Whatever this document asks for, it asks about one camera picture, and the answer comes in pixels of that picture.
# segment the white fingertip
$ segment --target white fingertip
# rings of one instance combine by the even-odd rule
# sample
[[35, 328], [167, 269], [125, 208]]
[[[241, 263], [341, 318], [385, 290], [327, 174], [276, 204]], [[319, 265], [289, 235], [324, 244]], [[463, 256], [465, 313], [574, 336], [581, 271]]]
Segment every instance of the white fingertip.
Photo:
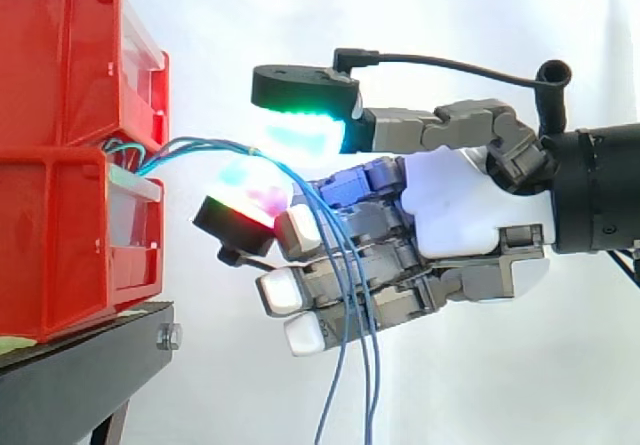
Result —
[[276, 226], [276, 236], [285, 249], [304, 254], [320, 246], [322, 238], [307, 205], [304, 203], [294, 205], [283, 212], [283, 215], [290, 224], [290, 233], [285, 233], [283, 229]]
[[293, 271], [278, 268], [258, 279], [271, 311], [278, 315], [289, 315], [302, 309], [302, 295]]
[[315, 355], [324, 350], [322, 329], [313, 312], [306, 312], [287, 321], [284, 333], [289, 342], [291, 353], [296, 357]]

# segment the wire bundle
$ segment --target wire bundle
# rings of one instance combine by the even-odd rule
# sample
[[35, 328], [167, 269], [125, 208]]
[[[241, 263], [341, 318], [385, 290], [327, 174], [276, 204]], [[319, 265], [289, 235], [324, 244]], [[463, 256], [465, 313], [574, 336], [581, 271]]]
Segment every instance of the wire bundle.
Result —
[[[270, 161], [276, 167], [278, 167], [284, 174], [286, 174], [289, 178], [291, 178], [299, 187], [304, 196], [307, 199], [307, 203], [309, 205], [309, 209], [313, 214], [313, 218], [316, 222], [316, 226], [320, 232], [320, 237], [322, 243], [327, 250], [327, 257], [331, 263], [333, 271], [338, 280], [338, 284], [340, 286], [340, 291], [343, 297], [344, 304], [344, 313], [345, 313], [345, 322], [344, 322], [344, 330], [342, 335], [342, 340], [340, 343], [340, 352], [338, 355], [338, 362], [336, 364], [333, 380], [331, 382], [331, 386], [329, 388], [329, 392], [327, 394], [327, 398], [325, 401], [325, 405], [322, 411], [322, 415], [320, 417], [320, 421], [318, 423], [318, 428], [315, 435], [315, 444], [319, 444], [322, 438], [322, 433], [324, 431], [325, 423], [329, 414], [329, 410], [331, 408], [331, 403], [333, 401], [333, 397], [335, 395], [335, 391], [338, 385], [338, 381], [340, 379], [340, 375], [342, 373], [342, 368], [344, 364], [344, 359], [346, 355], [346, 346], [349, 340], [349, 333], [351, 327], [351, 319], [353, 312], [355, 310], [356, 321], [357, 321], [357, 330], [358, 335], [360, 337], [360, 344], [362, 348], [363, 354], [363, 362], [365, 367], [365, 388], [366, 388], [366, 400], [365, 400], [365, 445], [371, 445], [373, 443], [373, 419], [375, 416], [376, 407], [378, 404], [378, 399], [380, 395], [380, 350], [378, 346], [378, 338], [376, 333], [376, 323], [374, 317], [374, 309], [371, 300], [371, 293], [369, 290], [369, 286], [367, 283], [367, 277], [364, 271], [364, 266], [358, 255], [358, 250], [351, 240], [351, 237], [345, 230], [345, 227], [340, 220], [340, 218], [336, 215], [335, 211], [329, 207], [329, 205], [322, 200], [322, 198], [317, 194], [317, 192], [297, 173], [295, 173], [291, 168], [289, 168], [284, 163], [281, 163], [277, 160], [274, 160], [266, 155], [264, 155], [260, 150], [247, 147], [246, 145], [242, 145], [236, 142], [232, 142], [229, 140], [215, 140], [215, 139], [203, 139], [197, 137], [179, 137], [171, 140], [165, 146], [163, 146], [158, 153], [156, 153], [153, 157], [143, 163], [139, 168], [137, 173], [139, 175], [146, 175], [156, 167], [162, 165], [163, 163], [168, 162], [169, 160], [173, 160], [177, 157], [187, 155], [189, 153], [194, 152], [204, 152], [204, 151], [230, 151], [234, 153], [238, 153], [246, 156], [257, 156], [261, 157], [265, 160]], [[329, 225], [331, 230], [331, 234], [334, 237], [335, 242], [338, 244], [340, 249], [340, 256], [344, 262], [344, 272], [340, 270], [340, 266], [336, 260], [336, 257], [330, 252], [329, 239], [324, 231], [322, 226], [321, 217], [323, 217], [326, 223]], [[357, 275], [359, 277], [359, 283], [362, 289], [363, 296], [363, 306], [364, 306], [364, 315], [361, 309], [361, 304], [358, 296], [358, 290], [356, 289], [356, 277], [354, 276], [354, 267], [355, 271], [357, 271]], [[373, 348], [374, 355], [374, 385], [373, 385], [373, 393], [371, 390], [371, 370], [369, 363], [369, 352], [367, 348], [366, 338], [365, 338], [365, 320], [366, 320], [366, 328], [369, 330], [371, 335], [371, 342]]]
[[107, 155], [112, 155], [112, 154], [121, 154], [122, 157], [120, 159], [120, 165], [123, 168], [126, 168], [128, 170], [134, 170], [133, 168], [133, 154], [129, 160], [128, 164], [125, 164], [126, 161], [126, 155], [127, 152], [129, 151], [133, 151], [133, 152], [138, 152], [138, 165], [135, 167], [135, 169], [139, 170], [142, 167], [142, 164], [144, 163], [144, 159], [145, 156], [147, 154], [146, 149], [144, 148], [144, 146], [140, 143], [137, 142], [123, 142], [122, 140], [120, 140], [119, 138], [110, 138], [109, 140], [107, 140], [104, 145], [102, 146], [102, 150], [104, 150], [104, 152]]

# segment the green led light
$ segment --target green led light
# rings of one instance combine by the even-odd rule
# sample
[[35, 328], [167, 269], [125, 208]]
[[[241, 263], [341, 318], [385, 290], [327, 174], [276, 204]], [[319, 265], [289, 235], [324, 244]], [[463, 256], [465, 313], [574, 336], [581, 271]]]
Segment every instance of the green led light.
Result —
[[345, 124], [326, 114], [272, 112], [259, 147], [288, 165], [326, 163], [340, 152]]

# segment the blue wire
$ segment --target blue wire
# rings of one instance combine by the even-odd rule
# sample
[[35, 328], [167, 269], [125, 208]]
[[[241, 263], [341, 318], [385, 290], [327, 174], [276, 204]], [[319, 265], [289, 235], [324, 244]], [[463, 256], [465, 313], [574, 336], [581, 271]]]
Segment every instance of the blue wire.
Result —
[[[290, 173], [294, 173], [293, 170], [291, 170], [287, 165], [280, 162], [275, 162], [275, 161], [274, 163], [276, 166], [278, 166], [278, 168], [280, 168], [287, 175], [289, 175]], [[307, 189], [309, 189], [309, 191], [313, 195], [317, 197], [316, 192], [313, 189], [311, 189], [311, 187], [309, 187], [309, 185], [306, 182], [304, 182], [303, 180], [302, 182], [303, 184], [301, 185], [301, 187], [306, 187]], [[358, 255], [355, 244], [353, 243], [353, 240], [351, 240], [351, 237], [349, 236], [349, 234], [346, 232], [343, 223], [340, 220], [338, 220], [338, 218], [334, 215], [333, 210], [329, 207], [329, 205], [326, 202], [324, 202], [323, 200], [319, 200], [318, 204], [327, 212], [327, 219], [332, 221], [335, 224], [336, 228], [338, 228], [338, 230], [340, 231], [348, 247], [351, 249], [353, 253], [354, 261], [356, 262], [356, 266], [358, 268], [358, 274], [360, 275], [361, 286], [362, 286], [363, 295], [365, 299], [365, 306], [367, 310], [367, 318], [369, 321], [369, 333], [371, 334], [371, 342], [373, 344], [374, 369], [375, 369], [373, 400], [371, 403], [371, 409], [368, 412], [367, 429], [369, 433], [365, 438], [365, 443], [370, 444], [373, 441], [373, 438], [372, 438], [373, 419], [374, 419], [376, 407], [378, 405], [378, 400], [380, 398], [380, 348], [378, 346], [375, 317], [373, 316], [373, 305], [371, 302], [371, 293], [369, 290], [369, 286], [367, 284], [366, 274], [364, 272], [364, 266], [362, 265], [362, 260], [360, 260], [360, 256]]]
[[[187, 142], [188, 145], [184, 145], [182, 147], [180, 147], [179, 149], [167, 154], [163, 156], [163, 153], [165, 151], [168, 151], [172, 146], [178, 144], [178, 143], [184, 143]], [[297, 175], [293, 170], [291, 170], [289, 167], [287, 167], [286, 165], [273, 160], [272, 158], [265, 156], [263, 153], [259, 152], [259, 151], [255, 151], [254, 153], [252, 153], [253, 149], [250, 149], [249, 147], [236, 143], [236, 142], [231, 142], [228, 140], [210, 140], [210, 139], [203, 139], [203, 138], [198, 138], [198, 137], [178, 137], [175, 138], [171, 141], [169, 141], [167, 144], [165, 144], [153, 157], [151, 157], [149, 159], [149, 161], [139, 170], [138, 173], [140, 173], [141, 175], [144, 175], [146, 173], [148, 173], [150, 170], [152, 170], [153, 168], [157, 167], [158, 165], [161, 165], [162, 163], [171, 160], [173, 158], [176, 158], [178, 156], [187, 154], [187, 153], [192, 153], [192, 152], [196, 152], [196, 151], [206, 151], [206, 150], [231, 150], [231, 151], [235, 151], [236, 153], [241, 153], [244, 155], [249, 155], [249, 154], [253, 154], [255, 156], [260, 156], [272, 163], [274, 163], [278, 168], [280, 168], [280, 170], [285, 173], [286, 175], [288, 175], [290, 178], [292, 178], [299, 186], [300, 188], [303, 190], [303, 193], [305, 193], [305, 196], [309, 196], [312, 195], [314, 197], [314, 201], [316, 201], [323, 209], [325, 214], [325, 217], [327, 217], [327, 222], [334, 234], [334, 237], [336, 237], [336, 242], [338, 243], [339, 247], [340, 247], [340, 251], [342, 252], [343, 256], [345, 257], [345, 269], [348, 275], [348, 280], [350, 283], [350, 289], [352, 292], [352, 299], [354, 301], [354, 305], [356, 306], [356, 312], [357, 312], [357, 318], [358, 318], [358, 332], [360, 335], [360, 342], [361, 342], [361, 348], [362, 348], [362, 353], [363, 353], [363, 361], [364, 361], [364, 367], [365, 367], [365, 382], [366, 382], [366, 403], [365, 403], [365, 407], [366, 407], [366, 420], [365, 420], [365, 435], [368, 437], [366, 443], [371, 443], [372, 438], [371, 438], [371, 433], [372, 433], [372, 423], [373, 423], [373, 418], [374, 418], [374, 414], [375, 414], [375, 408], [377, 406], [377, 402], [378, 402], [378, 398], [379, 398], [379, 394], [380, 394], [380, 380], [379, 380], [379, 370], [380, 370], [380, 358], [379, 358], [379, 347], [378, 347], [378, 343], [377, 343], [377, 333], [376, 333], [376, 325], [375, 325], [375, 321], [374, 321], [374, 317], [373, 317], [373, 308], [372, 308], [372, 303], [371, 303], [371, 296], [370, 296], [370, 291], [369, 291], [369, 287], [366, 281], [366, 276], [364, 274], [364, 269], [362, 266], [362, 262], [360, 260], [360, 257], [357, 254], [357, 249], [355, 248], [355, 245], [353, 244], [353, 241], [351, 240], [351, 238], [348, 236], [348, 234], [346, 233], [344, 226], [342, 225], [342, 222], [337, 219], [334, 215], [334, 210], [332, 210], [327, 204], [326, 202], [324, 202], [315, 192], [315, 190], [313, 190], [309, 184], [303, 180], [299, 175]], [[321, 228], [321, 224], [319, 222], [316, 222], [318, 227]], [[371, 395], [371, 377], [370, 377], [370, 366], [369, 366], [369, 357], [368, 357], [368, 351], [367, 351], [367, 346], [366, 346], [366, 340], [364, 338], [364, 326], [362, 324], [362, 313], [360, 310], [360, 307], [357, 306], [357, 292], [355, 290], [355, 284], [354, 284], [354, 280], [351, 274], [351, 267], [347, 265], [348, 261], [346, 260], [346, 252], [343, 246], [343, 242], [342, 240], [340, 240], [337, 235], [336, 235], [336, 228], [338, 229], [338, 231], [341, 232], [342, 236], [344, 239], [347, 240], [347, 244], [349, 245], [349, 248], [351, 249], [351, 252], [354, 256], [354, 260], [358, 266], [358, 273], [360, 275], [361, 278], [361, 286], [364, 292], [364, 297], [365, 297], [365, 306], [366, 306], [366, 310], [367, 315], [368, 315], [368, 325], [369, 325], [369, 330], [371, 333], [371, 338], [372, 338], [372, 343], [373, 343], [373, 349], [374, 349], [374, 367], [375, 367], [375, 376], [376, 376], [376, 382], [374, 385], [374, 396], [373, 396], [373, 400], [370, 400], [370, 395]]]
[[[112, 143], [112, 140], [119, 140], [119, 139], [117, 139], [117, 138], [113, 139], [112, 138], [107, 143]], [[144, 163], [145, 156], [147, 154], [147, 150], [140, 143], [128, 142], [128, 143], [121, 143], [120, 145], [116, 145], [115, 147], [110, 147], [108, 145], [105, 145], [105, 147], [104, 147], [104, 153], [106, 153], [107, 155], [111, 155], [111, 154], [118, 153], [118, 152], [124, 152], [126, 150], [137, 150], [138, 151], [138, 154], [139, 154], [139, 156], [138, 156], [138, 168], [142, 167], [142, 164]]]
[[[184, 147], [184, 149], [179, 150], [179, 151], [175, 151], [172, 152], [166, 156], [162, 156], [163, 152], [168, 150], [171, 146], [175, 145], [176, 143], [180, 143], [180, 142], [191, 142], [191, 145], [187, 145]], [[319, 216], [318, 216], [318, 211], [323, 212], [322, 215], [325, 217], [325, 219], [327, 220], [327, 223], [330, 226], [331, 231], [333, 232], [334, 238], [336, 239], [336, 243], [338, 244], [341, 253], [343, 255], [344, 258], [344, 263], [345, 263], [345, 270], [347, 272], [347, 275], [349, 277], [349, 282], [351, 284], [350, 287], [350, 291], [352, 294], [352, 300], [354, 303], [354, 306], [356, 307], [357, 310], [357, 315], [358, 315], [358, 328], [359, 328], [359, 333], [361, 336], [361, 342], [362, 342], [362, 346], [363, 346], [363, 355], [364, 355], [364, 361], [365, 361], [365, 370], [366, 370], [366, 381], [367, 381], [367, 403], [366, 403], [366, 409], [367, 409], [367, 417], [365, 420], [365, 443], [369, 444], [371, 443], [372, 439], [371, 439], [371, 434], [372, 434], [372, 422], [373, 422], [373, 414], [375, 412], [375, 404], [377, 403], [377, 396], [374, 392], [374, 399], [373, 399], [373, 403], [371, 405], [371, 409], [369, 406], [369, 397], [370, 397], [370, 370], [369, 370], [369, 364], [368, 364], [368, 353], [366, 350], [366, 342], [364, 339], [364, 326], [362, 323], [362, 315], [361, 315], [361, 311], [360, 311], [360, 307], [358, 306], [358, 301], [357, 301], [357, 293], [355, 290], [355, 284], [353, 281], [353, 277], [351, 274], [351, 266], [350, 266], [350, 262], [347, 259], [347, 254], [346, 254], [346, 250], [344, 248], [343, 245], [343, 241], [339, 239], [339, 237], [337, 236], [336, 231], [340, 231], [343, 238], [347, 240], [347, 243], [349, 245], [349, 248], [351, 249], [352, 255], [354, 257], [354, 260], [356, 261], [356, 264], [358, 265], [358, 272], [360, 274], [360, 278], [361, 278], [361, 283], [362, 283], [362, 287], [363, 290], [365, 291], [365, 304], [368, 302], [368, 318], [369, 318], [369, 328], [372, 334], [372, 339], [375, 337], [376, 334], [376, 328], [375, 328], [375, 323], [373, 322], [372, 319], [372, 313], [370, 312], [371, 309], [371, 298], [370, 298], [370, 294], [369, 294], [369, 289], [368, 289], [368, 284], [366, 282], [366, 275], [364, 273], [364, 269], [362, 266], [362, 262], [360, 261], [360, 257], [357, 254], [357, 250], [355, 248], [355, 245], [353, 244], [353, 241], [350, 239], [350, 237], [348, 236], [348, 234], [346, 233], [344, 226], [342, 226], [342, 223], [337, 219], [337, 217], [334, 216], [334, 211], [331, 210], [328, 205], [316, 194], [315, 190], [313, 190], [311, 187], [309, 187], [309, 185], [307, 184], [306, 181], [304, 181], [299, 175], [297, 175], [293, 170], [291, 170], [289, 167], [287, 167], [284, 164], [281, 164], [280, 162], [277, 162], [276, 160], [271, 159], [270, 157], [265, 156], [264, 154], [255, 151], [254, 153], [252, 153], [252, 149], [243, 146], [241, 144], [237, 144], [234, 142], [229, 142], [226, 140], [205, 140], [205, 139], [199, 139], [197, 137], [180, 137], [177, 139], [172, 140], [171, 142], [167, 143], [164, 147], [162, 147], [162, 149], [160, 149], [158, 151], [158, 153], [156, 155], [154, 155], [154, 157], [152, 157], [147, 163], [144, 164], [144, 166], [142, 166], [140, 168], [140, 170], [138, 171], [138, 173], [140, 175], [145, 175], [146, 173], [148, 173], [149, 171], [153, 170], [155, 167], [157, 167], [158, 165], [164, 163], [165, 161], [168, 161], [170, 159], [176, 158], [180, 155], [183, 154], [187, 154], [187, 153], [191, 153], [191, 152], [195, 152], [195, 151], [204, 151], [204, 150], [230, 150], [230, 151], [234, 151], [237, 153], [241, 153], [244, 155], [256, 155], [256, 156], [260, 156], [266, 160], [269, 160], [270, 162], [274, 163], [276, 166], [278, 166], [278, 168], [280, 168], [286, 175], [288, 175], [291, 179], [293, 179], [296, 183], [298, 183], [298, 185], [300, 186], [301, 190], [303, 191], [303, 194], [305, 195], [305, 197], [307, 198], [310, 206], [310, 210], [312, 211], [312, 214], [314, 216], [314, 219], [316, 221], [316, 224], [318, 226], [318, 229], [320, 231], [321, 234], [321, 239], [323, 241], [323, 245], [325, 246], [325, 248], [330, 251], [330, 246], [326, 237], [326, 234], [323, 231], [322, 228], [322, 224], [320, 222]], [[321, 207], [321, 210], [317, 210], [315, 205], [319, 205]], [[335, 389], [337, 387], [337, 382], [341, 373], [341, 369], [342, 369], [342, 364], [344, 362], [344, 354], [345, 354], [345, 350], [346, 350], [346, 342], [348, 339], [348, 323], [349, 323], [349, 318], [350, 318], [350, 307], [348, 305], [348, 300], [346, 299], [346, 293], [345, 293], [345, 288], [344, 288], [344, 283], [341, 280], [341, 274], [340, 271], [337, 267], [337, 264], [335, 263], [335, 260], [332, 256], [331, 253], [328, 254], [328, 258], [332, 264], [332, 267], [334, 269], [334, 273], [336, 274], [336, 277], [338, 279], [338, 282], [340, 284], [340, 288], [341, 288], [341, 292], [343, 294], [343, 296], [345, 297], [344, 302], [345, 302], [345, 315], [346, 315], [346, 324], [345, 324], [345, 330], [343, 333], [343, 340], [342, 340], [342, 344], [341, 344], [341, 351], [340, 351], [340, 357], [338, 359], [338, 364], [336, 366], [336, 372], [334, 374], [334, 380], [332, 381], [332, 385], [329, 391], [329, 394], [327, 396], [327, 400], [325, 402], [325, 407], [323, 410], [323, 414], [320, 420], [320, 424], [318, 425], [318, 430], [316, 432], [316, 443], [319, 443], [320, 437], [322, 435], [322, 431], [324, 428], [324, 424], [328, 415], [328, 410], [330, 408], [331, 405], [331, 401], [333, 399], [333, 395], [335, 393]], [[374, 340], [374, 353], [379, 354], [379, 350], [377, 350], [377, 341]], [[376, 386], [375, 389], [378, 391], [379, 393], [379, 357], [376, 357]]]
[[[168, 155], [165, 156], [159, 156], [160, 154], [162, 154], [163, 150], [167, 150], [169, 148], [171, 148], [171, 146], [175, 145], [176, 143], [181, 143], [181, 142], [189, 142], [189, 145], [183, 145], [182, 147], [180, 147], [177, 150], [174, 150], [173, 152], [171, 152]], [[207, 140], [207, 139], [199, 139], [197, 137], [179, 137], [176, 138], [174, 140], [172, 140], [171, 142], [167, 143], [164, 147], [162, 147], [162, 149], [160, 149], [158, 151], [158, 154], [156, 154], [154, 157], [152, 157], [149, 162], [147, 162], [145, 164], [145, 166], [138, 172], [142, 175], [148, 173], [148, 171], [150, 171], [151, 169], [155, 168], [158, 165], [161, 165], [162, 163], [171, 160], [173, 158], [176, 158], [178, 156], [181, 155], [185, 155], [187, 153], [192, 153], [192, 152], [196, 152], [196, 151], [206, 151], [206, 150], [223, 150], [226, 149], [227, 147], [230, 148], [234, 148], [234, 151], [238, 152], [238, 153], [250, 153], [251, 149], [249, 149], [246, 146], [243, 146], [243, 148], [237, 149], [236, 148], [239, 146], [240, 144], [236, 144], [233, 142], [228, 142], [228, 141], [219, 141], [219, 140]], [[260, 156], [261, 158], [264, 158], [268, 161], [270, 161], [271, 163], [274, 163], [276, 166], [279, 167], [279, 163], [276, 160], [273, 160], [272, 158], [265, 156], [264, 154], [262, 154], [261, 152], [256, 152], [255, 156]], [[305, 195], [305, 197], [307, 197], [307, 201], [309, 202], [310, 208], [311, 206], [313, 206], [313, 202], [317, 202], [320, 204], [325, 204], [326, 203], [316, 194], [315, 190], [313, 190], [309, 184], [302, 179], [299, 175], [297, 175], [293, 170], [289, 169], [287, 167], [286, 170], [283, 170], [281, 167], [279, 167], [281, 169], [281, 171], [283, 173], [285, 173], [286, 175], [288, 175], [291, 179], [293, 179], [298, 186], [300, 186], [300, 188], [303, 191], [303, 194]], [[357, 316], [357, 325], [358, 325], [358, 335], [360, 337], [360, 344], [361, 344], [361, 349], [362, 349], [362, 355], [363, 355], [363, 364], [364, 364], [364, 369], [365, 369], [365, 410], [366, 410], [366, 415], [365, 415], [365, 436], [370, 437], [371, 436], [371, 424], [372, 424], [372, 415], [370, 413], [370, 409], [371, 409], [371, 371], [370, 371], [370, 365], [369, 365], [369, 353], [368, 353], [368, 349], [367, 349], [367, 345], [366, 345], [366, 338], [365, 338], [365, 328], [364, 328], [364, 324], [363, 324], [363, 319], [362, 319], [362, 311], [360, 309], [360, 306], [358, 305], [358, 295], [357, 295], [357, 290], [355, 287], [355, 282], [353, 279], [353, 275], [352, 275], [352, 270], [351, 270], [351, 266], [350, 266], [350, 262], [347, 260], [347, 252], [345, 250], [343, 241], [339, 239], [339, 235], [338, 235], [338, 229], [336, 227], [336, 220], [332, 221], [331, 219], [329, 219], [327, 217], [327, 215], [333, 215], [335, 212], [333, 210], [331, 210], [328, 206], [324, 208], [323, 210], [323, 216], [325, 216], [326, 221], [333, 233], [333, 236], [335, 237], [335, 241], [338, 244], [338, 247], [340, 249], [340, 252], [342, 254], [342, 256], [344, 257], [344, 263], [345, 263], [345, 270], [348, 276], [348, 281], [350, 284], [349, 287], [349, 291], [351, 292], [351, 299], [353, 301], [353, 304], [356, 308], [356, 316]], [[314, 219], [316, 220], [316, 224], [318, 225], [318, 228], [322, 231], [322, 226], [320, 224], [320, 222], [318, 221], [318, 217], [317, 214], [314, 213]], [[346, 236], [346, 232], [344, 231], [344, 227], [342, 228], [343, 230], [343, 237]], [[326, 250], [330, 250], [330, 246], [328, 244], [328, 242], [323, 241], [323, 245], [325, 247]], [[355, 247], [353, 246], [353, 244], [351, 245], [351, 251], [354, 257], [356, 257], [356, 260], [359, 260], [359, 256], [357, 255], [357, 251], [355, 250]], [[336, 274], [336, 276], [338, 277], [338, 281], [340, 281], [340, 275], [338, 273], [338, 270], [335, 268], [334, 266], [334, 273]]]

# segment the black cable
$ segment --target black cable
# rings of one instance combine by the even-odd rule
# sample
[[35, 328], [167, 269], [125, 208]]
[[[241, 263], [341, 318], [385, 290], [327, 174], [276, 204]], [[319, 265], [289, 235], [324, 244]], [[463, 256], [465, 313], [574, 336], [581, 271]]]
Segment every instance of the black cable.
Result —
[[269, 265], [268, 263], [261, 262], [260, 260], [256, 260], [254, 258], [242, 257], [238, 261], [238, 265], [243, 266], [247, 265], [249, 267], [257, 268], [258, 270], [262, 270], [263, 272], [272, 272], [276, 269], [273, 265]]
[[468, 63], [457, 62], [446, 58], [428, 57], [423, 55], [404, 55], [397, 53], [381, 53], [378, 60], [380, 63], [414, 63], [421, 65], [431, 65], [434, 67], [448, 68], [459, 72], [479, 75], [481, 77], [496, 80], [498, 82], [509, 83], [517, 87], [533, 88], [533, 89], [558, 89], [564, 88], [566, 83], [543, 82], [539, 80], [530, 80], [527, 78], [516, 77], [506, 73], [497, 72], [488, 68], [478, 67]]
[[640, 287], [640, 284], [636, 281], [636, 277], [635, 277], [635, 274], [633, 273], [633, 270], [631, 270], [631, 268], [629, 268], [629, 265], [627, 265], [624, 262], [624, 260], [622, 260], [622, 257], [612, 250], [607, 251], [607, 253], [611, 257], [611, 259], [616, 263], [616, 265], [618, 265], [618, 267], [620, 267], [620, 269], [625, 273], [625, 275], [629, 277], [629, 280], [631, 280], [633, 283], [635, 283], [637, 286]]
[[517, 87], [532, 88], [534, 90], [562, 90], [567, 86], [571, 79], [571, 75], [568, 73], [567, 75], [560, 75], [560, 81], [530, 80], [468, 63], [457, 62], [447, 58], [429, 57], [426, 55], [380, 53], [376, 50], [362, 50], [357, 48], [338, 48], [334, 52], [333, 68], [338, 72], [351, 73], [351, 69], [353, 68], [369, 67], [380, 63], [413, 63], [418, 65], [431, 65], [434, 67], [470, 73], [472, 75], [479, 75], [491, 80], [497, 80]]

